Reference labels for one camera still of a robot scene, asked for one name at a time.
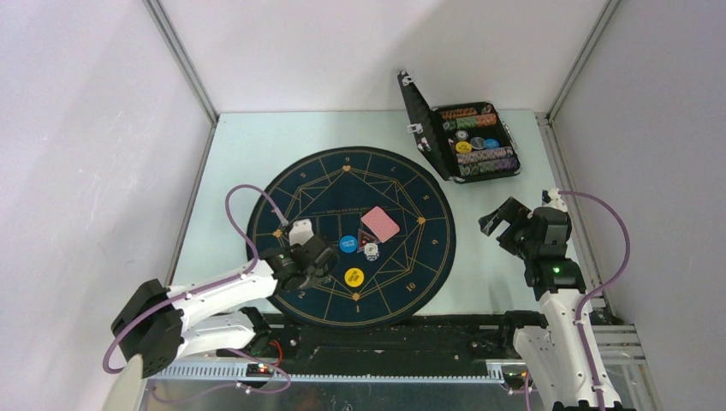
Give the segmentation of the blue small blind button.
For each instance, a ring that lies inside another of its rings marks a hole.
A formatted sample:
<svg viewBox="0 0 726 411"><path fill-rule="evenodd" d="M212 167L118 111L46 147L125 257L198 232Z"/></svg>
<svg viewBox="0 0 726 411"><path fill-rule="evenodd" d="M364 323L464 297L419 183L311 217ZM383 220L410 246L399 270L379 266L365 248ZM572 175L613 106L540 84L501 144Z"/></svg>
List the blue small blind button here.
<svg viewBox="0 0 726 411"><path fill-rule="evenodd" d="M345 235L338 242L338 246L343 253L356 253L358 245L358 240L353 235Z"/></svg>

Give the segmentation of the yellow big blind button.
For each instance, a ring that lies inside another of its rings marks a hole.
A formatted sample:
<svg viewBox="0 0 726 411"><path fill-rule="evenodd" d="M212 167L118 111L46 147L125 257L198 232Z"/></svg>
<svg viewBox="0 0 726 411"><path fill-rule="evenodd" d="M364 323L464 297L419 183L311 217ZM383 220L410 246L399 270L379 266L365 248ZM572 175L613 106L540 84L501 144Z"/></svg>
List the yellow big blind button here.
<svg viewBox="0 0 726 411"><path fill-rule="evenodd" d="M360 268L350 268L344 274L345 283L352 288L358 288L365 282L365 273Z"/></svg>

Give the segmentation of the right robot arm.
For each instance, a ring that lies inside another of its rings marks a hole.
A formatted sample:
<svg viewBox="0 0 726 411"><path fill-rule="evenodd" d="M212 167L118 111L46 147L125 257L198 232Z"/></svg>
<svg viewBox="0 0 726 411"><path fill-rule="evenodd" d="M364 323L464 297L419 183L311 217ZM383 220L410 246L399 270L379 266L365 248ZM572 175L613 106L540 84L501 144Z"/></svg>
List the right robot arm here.
<svg viewBox="0 0 726 411"><path fill-rule="evenodd" d="M530 209L513 197L479 219L487 236L507 228L499 246L524 264L524 278L537 312L507 312L497 344L527 365L523 390L535 387L545 410L623 410L599 352L582 271L568 257L572 222L557 191Z"/></svg>

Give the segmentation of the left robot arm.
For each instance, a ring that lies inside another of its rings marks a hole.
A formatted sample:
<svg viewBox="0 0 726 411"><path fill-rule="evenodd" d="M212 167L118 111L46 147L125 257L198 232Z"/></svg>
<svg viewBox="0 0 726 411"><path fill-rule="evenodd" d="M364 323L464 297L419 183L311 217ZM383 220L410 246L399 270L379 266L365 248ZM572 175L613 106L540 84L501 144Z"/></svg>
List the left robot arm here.
<svg viewBox="0 0 726 411"><path fill-rule="evenodd" d="M243 266L200 285L146 281L111 323L114 340L103 368L115 373L116 349L126 360L140 356L142 378L194 354L242 349L261 356L271 345L271 328L251 302L326 283L338 260L336 247L312 235L302 244L253 252Z"/></svg>

